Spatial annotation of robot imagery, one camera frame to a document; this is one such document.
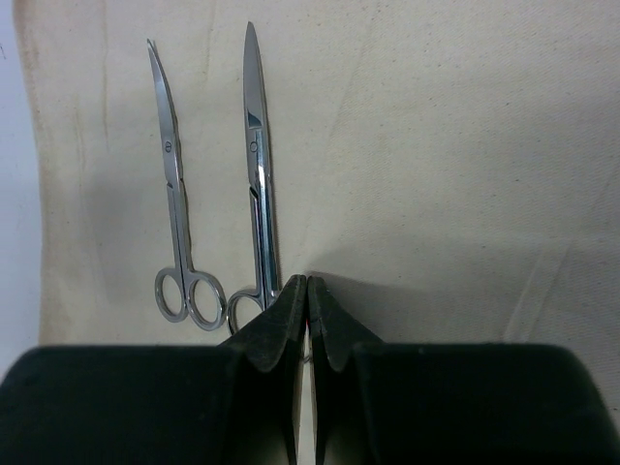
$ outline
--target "metal scissors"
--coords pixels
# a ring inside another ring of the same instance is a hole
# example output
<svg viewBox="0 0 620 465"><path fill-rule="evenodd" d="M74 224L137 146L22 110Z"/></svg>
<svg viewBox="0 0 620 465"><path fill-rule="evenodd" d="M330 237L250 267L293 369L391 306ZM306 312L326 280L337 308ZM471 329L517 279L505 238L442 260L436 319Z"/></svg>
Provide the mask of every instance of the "metal scissors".
<svg viewBox="0 0 620 465"><path fill-rule="evenodd" d="M147 41L147 45L153 79L155 80L155 95L157 97L157 111L164 153L164 172L168 190L170 228L174 247L174 267L162 268L155 278L155 300L168 321L181 322L189 314L200 328L212 331L224 322L226 298L222 286L214 276L202 271L195 271L192 265L187 198L183 183L181 143L178 137L176 113L172 103L171 90L157 54L157 48L151 41ZM164 299L163 285L167 276L174 280L181 292L182 303L178 312L172 312ZM196 285L200 281L208 284L215 295L216 318L212 322L207 320L196 306Z"/></svg>
<svg viewBox="0 0 620 465"><path fill-rule="evenodd" d="M243 106L256 289L238 291L231 296L227 313L227 324L231 334L238 331L236 305L243 297L253 300L264 311L275 301L280 292L263 67L256 31L251 22L248 23L245 33L243 51Z"/></svg>

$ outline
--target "curved blade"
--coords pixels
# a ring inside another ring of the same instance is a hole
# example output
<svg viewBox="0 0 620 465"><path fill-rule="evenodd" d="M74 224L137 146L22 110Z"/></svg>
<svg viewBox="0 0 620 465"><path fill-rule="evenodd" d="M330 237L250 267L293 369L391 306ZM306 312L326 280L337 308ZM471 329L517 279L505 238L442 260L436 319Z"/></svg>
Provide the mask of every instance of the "curved blade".
<svg viewBox="0 0 620 465"><path fill-rule="evenodd" d="M176 113L172 103L172 95L168 80L157 54L155 43L147 40L148 56L151 60L153 80L155 81L155 97L157 99L157 113L159 115L159 129L162 137L164 152L164 172L166 180L172 187L178 187L178 181L183 177L180 144L176 124Z"/></svg>

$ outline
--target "silver scissors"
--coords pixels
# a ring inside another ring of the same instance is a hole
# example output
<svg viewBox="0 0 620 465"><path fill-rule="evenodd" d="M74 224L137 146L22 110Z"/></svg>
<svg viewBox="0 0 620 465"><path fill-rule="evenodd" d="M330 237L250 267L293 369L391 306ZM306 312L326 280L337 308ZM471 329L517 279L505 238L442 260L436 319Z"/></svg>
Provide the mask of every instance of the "silver scissors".
<svg viewBox="0 0 620 465"><path fill-rule="evenodd" d="M202 271L195 271L192 265L187 198L183 183L181 143L178 137L176 113L172 104L171 90L157 54L157 48L151 41L147 41L147 45L153 79L155 80L155 95L157 97L157 111L164 153L164 173L166 174L166 188L168 190L170 228L174 247L174 268L162 268L155 278L155 300L168 321L181 322L189 314L200 328L212 331L224 322L226 298L222 286L214 276ZM181 292L182 302L178 312L172 312L164 299L163 285L167 276L174 280ZM196 285L200 281L208 284L215 295L217 309L216 318L212 322L207 320L196 306Z"/></svg>
<svg viewBox="0 0 620 465"><path fill-rule="evenodd" d="M238 331L236 305L243 297L253 300L264 311L275 301L280 292L275 252L271 159L263 67L256 31L251 22L248 23L245 33L243 51L243 106L256 289L238 291L229 300L227 324L231 334Z"/></svg>

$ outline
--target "scissor blade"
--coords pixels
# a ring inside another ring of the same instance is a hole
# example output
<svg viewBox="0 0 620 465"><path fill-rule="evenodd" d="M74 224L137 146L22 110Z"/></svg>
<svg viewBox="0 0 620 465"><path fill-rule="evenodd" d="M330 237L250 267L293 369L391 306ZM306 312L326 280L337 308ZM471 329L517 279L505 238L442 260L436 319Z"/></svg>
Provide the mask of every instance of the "scissor blade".
<svg viewBox="0 0 620 465"><path fill-rule="evenodd" d="M176 113L172 103L172 95L168 80L164 73L164 67L159 59L155 43L147 40L148 56L151 60L151 70L155 81L155 97L157 100L157 113L159 115L159 129L162 138L162 150L164 152L164 171L166 180L171 186L178 184L182 177L180 154L178 147Z"/></svg>
<svg viewBox="0 0 620 465"><path fill-rule="evenodd" d="M261 133L265 144L261 153L268 156L268 134L266 103L264 98L263 67L259 42L256 38L254 24L248 22L245 33L245 48L243 51L243 105L245 106L245 136L248 156L248 178L253 185L256 180L257 168L257 132Z"/></svg>

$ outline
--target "white background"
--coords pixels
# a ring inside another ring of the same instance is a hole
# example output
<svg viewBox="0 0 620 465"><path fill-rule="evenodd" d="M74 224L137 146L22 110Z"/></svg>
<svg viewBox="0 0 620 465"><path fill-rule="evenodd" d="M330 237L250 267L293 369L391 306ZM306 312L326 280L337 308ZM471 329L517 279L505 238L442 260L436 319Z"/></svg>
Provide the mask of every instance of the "white background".
<svg viewBox="0 0 620 465"><path fill-rule="evenodd" d="M0 0L0 378L37 344L41 294L39 169L13 27Z"/></svg>

